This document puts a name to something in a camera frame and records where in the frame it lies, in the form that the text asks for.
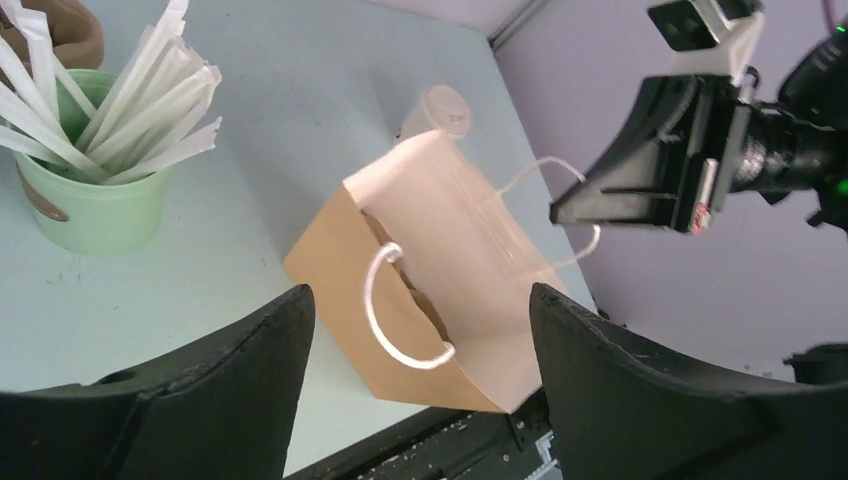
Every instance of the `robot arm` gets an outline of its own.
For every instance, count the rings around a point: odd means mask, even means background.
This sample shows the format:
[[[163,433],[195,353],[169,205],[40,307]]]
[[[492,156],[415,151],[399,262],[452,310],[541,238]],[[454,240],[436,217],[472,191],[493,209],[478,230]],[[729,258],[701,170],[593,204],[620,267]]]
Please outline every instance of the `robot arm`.
[[[848,33],[816,45],[775,103],[755,100],[749,66],[764,26],[755,0],[652,0],[648,15],[676,52],[670,73],[645,78],[607,151],[551,205],[559,225],[632,225],[698,234],[728,194],[774,205],[818,193],[808,219],[848,232]]]

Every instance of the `brown cloth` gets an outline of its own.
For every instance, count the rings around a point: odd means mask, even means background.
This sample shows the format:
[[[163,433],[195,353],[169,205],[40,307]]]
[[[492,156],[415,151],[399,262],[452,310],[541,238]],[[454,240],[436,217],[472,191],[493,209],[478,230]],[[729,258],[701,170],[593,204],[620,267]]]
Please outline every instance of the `brown cloth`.
[[[103,28],[78,0],[21,0],[21,5],[47,14],[53,51],[65,68],[97,69],[103,63]],[[32,73],[26,39],[2,12],[0,36],[18,54],[27,71]],[[2,71],[0,80],[9,84]]]

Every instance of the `wall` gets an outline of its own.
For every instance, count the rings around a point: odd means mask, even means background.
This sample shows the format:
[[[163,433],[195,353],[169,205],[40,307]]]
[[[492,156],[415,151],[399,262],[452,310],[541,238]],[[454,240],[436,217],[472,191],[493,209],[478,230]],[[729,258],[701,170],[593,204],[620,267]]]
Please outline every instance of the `wall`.
[[[753,64],[773,98],[783,76],[825,33],[819,2],[770,0]],[[646,2],[553,0],[498,60],[538,156],[587,168],[624,122],[642,77],[662,74],[671,53]],[[559,194],[573,179],[545,171]],[[781,359],[820,342],[848,340],[848,244],[834,228],[804,223],[812,194],[769,207],[731,197],[698,238],[605,230],[581,263],[598,306],[671,348],[719,365],[792,378]],[[576,248],[584,229],[570,231]]]
[[[491,36],[527,0],[367,0],[425,17],[473,28]]]

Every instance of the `white bracket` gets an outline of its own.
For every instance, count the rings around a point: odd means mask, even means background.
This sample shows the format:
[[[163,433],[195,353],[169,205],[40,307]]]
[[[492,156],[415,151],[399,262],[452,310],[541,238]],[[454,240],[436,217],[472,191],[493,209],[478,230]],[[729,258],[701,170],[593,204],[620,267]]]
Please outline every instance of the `white bracket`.
[[[730,34],[710,50],[676,53],[669,75],[721,75],[741,86],[765,27],[765,14],[754,13],[734,21]]]

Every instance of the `label on cup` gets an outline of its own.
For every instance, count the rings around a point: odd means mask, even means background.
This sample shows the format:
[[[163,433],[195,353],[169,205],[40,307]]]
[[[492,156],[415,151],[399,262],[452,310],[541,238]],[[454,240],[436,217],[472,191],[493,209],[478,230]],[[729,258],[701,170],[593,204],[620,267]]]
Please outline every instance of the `label on cup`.
[[[21,173],[21,167],[18,166],[18,177],[21,179],[21,185],[24,187],[24,194],[26,194],[27,199],[29,199],[29,203],[32,204],[33,208],[35,208],[38,213],[44,215],[45,217],[56,220],[57,222],[65,223],[70,220],[68,214],[63,212],[62,209],[54,205],[44,198],[43,195],[35,191],[35,189],[30,185],[26,178],[24,178],[23,173]]]

